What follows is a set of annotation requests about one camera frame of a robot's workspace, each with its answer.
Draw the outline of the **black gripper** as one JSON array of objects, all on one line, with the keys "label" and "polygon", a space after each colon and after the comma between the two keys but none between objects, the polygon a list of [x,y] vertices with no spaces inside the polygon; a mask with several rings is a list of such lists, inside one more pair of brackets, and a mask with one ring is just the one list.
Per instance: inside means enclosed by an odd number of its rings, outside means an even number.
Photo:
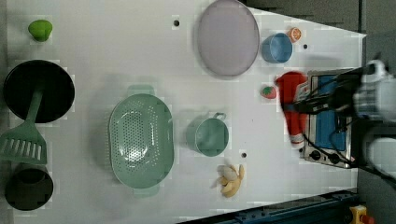
[{"label": "black gripper", "polygon": [[336,113],[355,113],[354,94],[361,86],[364,72],[365,69],[362,67],[326,71],[326,75],[333,76],[335,89],[330,94],[307,97],[302,100],[302,104],[295,104],[294,109],[307,115],[316,115],[328,110]]}]

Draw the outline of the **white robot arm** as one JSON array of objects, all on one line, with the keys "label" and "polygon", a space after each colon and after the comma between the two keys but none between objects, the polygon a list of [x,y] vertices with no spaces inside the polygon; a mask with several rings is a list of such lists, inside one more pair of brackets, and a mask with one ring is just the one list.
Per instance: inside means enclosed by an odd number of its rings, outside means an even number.
[{"label": "white robot arm", "polygon": [[395,122],[395,76],[385,63],[374,59],[363,67],[334,74],[291,108],[299,114],[333,111],[339,118]]}]

